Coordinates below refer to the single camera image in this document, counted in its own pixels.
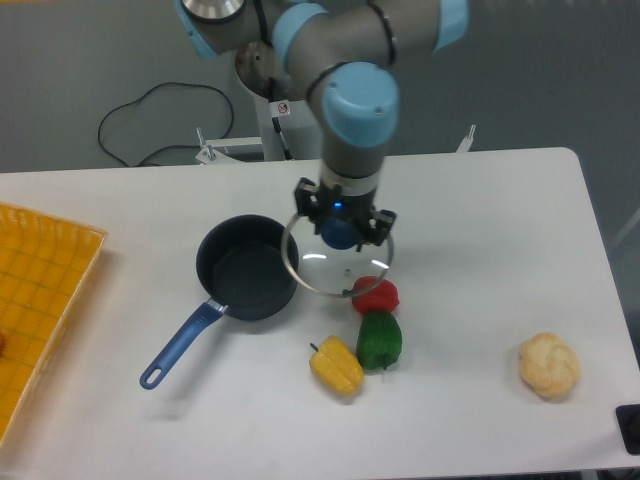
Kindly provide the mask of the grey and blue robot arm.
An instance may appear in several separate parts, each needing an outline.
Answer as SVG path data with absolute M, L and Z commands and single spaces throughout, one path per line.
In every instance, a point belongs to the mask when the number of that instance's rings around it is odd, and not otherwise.
M 460 40 L 465 1 L 367 1 L 331 14 L 311 1 L 177 1 L 196 49 L 222 54 L 259 42 L 303 96 L 322 130 L 320 180 L 300 181 L 297 213 L 336 250 L 381 245 L 396 215 L 374 207 L 399 121 L 389 69 L 404 57 Z

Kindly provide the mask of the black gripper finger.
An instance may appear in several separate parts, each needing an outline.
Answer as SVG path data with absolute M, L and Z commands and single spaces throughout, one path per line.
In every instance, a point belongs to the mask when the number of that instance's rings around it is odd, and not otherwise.
M 320 187 L 306 177 L 299 179 L 294 189 L 297 215 L 305 217 L 314 226 L 314 234 L 319 235 L 325 214 Z
M 356 250 L 361 251 L 365 245 L 379 247 L 389 237 L 397 215 L 391 210 L 370 208 L 354 220 L 358 235 Z

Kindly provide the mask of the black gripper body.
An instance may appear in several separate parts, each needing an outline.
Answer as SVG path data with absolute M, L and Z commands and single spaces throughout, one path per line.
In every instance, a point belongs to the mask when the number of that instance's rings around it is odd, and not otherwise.
M 315 233 L 319 234 L 329 219 L 335 219 L 366 235 L 371 229 L 375 194 L 373 189 L 363 195 L 347 195 L 341 185 L 329 187 L 321 181 L 316 194 L 319 210 L 313 217 Z

